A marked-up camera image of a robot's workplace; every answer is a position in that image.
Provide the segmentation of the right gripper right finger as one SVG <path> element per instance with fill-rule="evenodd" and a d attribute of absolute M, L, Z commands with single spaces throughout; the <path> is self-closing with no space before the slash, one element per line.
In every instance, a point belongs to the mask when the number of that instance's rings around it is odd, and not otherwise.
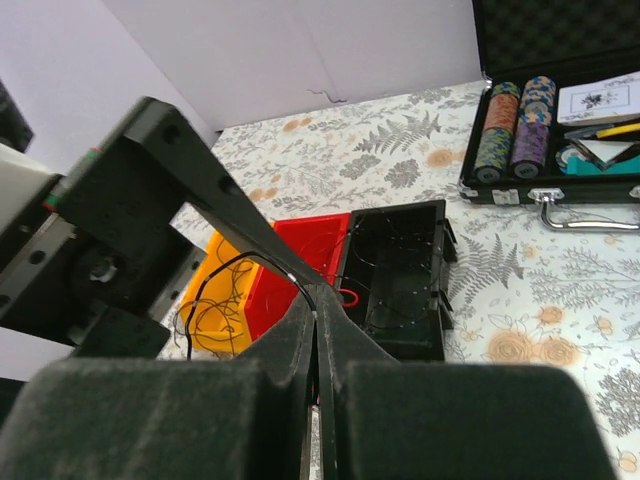
<path fill-rule="evenodd" d="M 327 479 L 611 479 L 587 401 L 539 365 L 400 362 L 314 290 Z"/>

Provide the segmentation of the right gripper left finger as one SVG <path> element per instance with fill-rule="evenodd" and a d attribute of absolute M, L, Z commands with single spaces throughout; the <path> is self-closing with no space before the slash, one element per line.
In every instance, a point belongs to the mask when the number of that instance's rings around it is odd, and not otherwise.
<path fill-rule="evenodd" d="M 5 479 L 302 479 L 315 291 L 230 361 L 69 358 L 22 390 Z"/>

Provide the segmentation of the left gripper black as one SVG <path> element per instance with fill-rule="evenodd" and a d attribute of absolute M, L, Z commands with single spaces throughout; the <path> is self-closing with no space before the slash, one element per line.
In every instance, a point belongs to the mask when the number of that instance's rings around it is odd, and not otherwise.
<path fill-rule="evenodd" d="M 184 204 L 238 252 L 323 284 L 182 113 L 143 97 L 65 179 L 59 213 L 90 236 L 38 201 L 4 218 L 2 327 L 76 357 L 157 357 L 170 337 L 161 321 L 205 258 L 169 226 Z"/>

